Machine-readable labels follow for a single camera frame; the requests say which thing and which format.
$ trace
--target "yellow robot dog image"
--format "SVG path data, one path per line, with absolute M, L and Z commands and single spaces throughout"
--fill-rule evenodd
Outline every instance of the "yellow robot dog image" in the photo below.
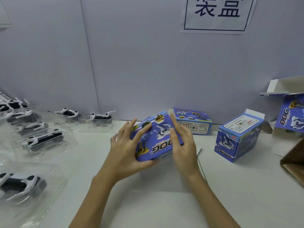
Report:
M 298 107 L 304 108 L 304 102 L 299 100 L 291 101 L 289 109 L 298 108 Z
M 156 123 L 162 123 L 163 121 L 164 121 L 164 116 L 163 115 L 161 115 L 161 114 L 158 114 L 158 115 L 156 115 L 155 117 L 154 117 L 154 121 L 156 122 Z
M 148 153 L 150 150 L 147 147 L 142 147 L 142 142 L 139 144 L 139 151 L 135 154 L 135 157 Z

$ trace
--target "black border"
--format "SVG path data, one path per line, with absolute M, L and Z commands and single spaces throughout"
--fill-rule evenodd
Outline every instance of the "black border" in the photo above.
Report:
M 244 30 L 230 30 L 230 29 L 186 29 L 185 26 L 186 26 L 186 17 L 187 17 L 187 8 L 188 8 L 188 0 L 187 0 L 186 14 L 185 14 L 185 22 L 184 22 L 184 30 L 242 31 L 242 32 L 243 32 L 243 31 L 246 30 L 246 26 L 247 26 L 248 19 L 249 19 L 249 16 L 250 16 L 250 12 L 251 12 L 251 9 L 252 9 L 253 1 L 254 1 L 254 0 L 252 0 L 251 7 L 250 7 L 250 10 L 249 10 L 249 14 L 248 14 L 248 17 L 247 17 L 247 21 L 246 21 L 246 25 L 245 25 Z

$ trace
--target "brown cardboard box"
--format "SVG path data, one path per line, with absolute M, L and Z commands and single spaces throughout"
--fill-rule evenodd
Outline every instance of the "brown cardboard box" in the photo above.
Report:
M 281 159 L 280 165 L 287 174 L 304 188 L 304 139 L 300 140 Z

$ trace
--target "forearm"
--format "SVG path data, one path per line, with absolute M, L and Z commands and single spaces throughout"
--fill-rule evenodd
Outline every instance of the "forearm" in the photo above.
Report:
M 108 179 L 95 176 L 69 228 L 98 228 L 113 186 Z
M 222 203 L 218 200 L 200 173 L 187 179 L 210 228 L 240 228 Z

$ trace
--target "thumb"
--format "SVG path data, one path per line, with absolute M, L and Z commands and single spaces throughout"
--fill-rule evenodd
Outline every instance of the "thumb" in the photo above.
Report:
M 144 170 L 144 169 L 148 169 L 148 168 L 156 165 L 158 162 L 159 162 L 158 160 L 138 162 L 139 171 Z
M 174 128 L 171 128 L 171 129 L 170 129 L 170 139 L 171 139 L 171 141 L 172 141 L 173 147 L 178 147 L 178 146 L 180 146 L 180 144 L 179 144 L 179 139 L 178 139 L 178 137 L 177 137 L 177 134 L 176 134 Z

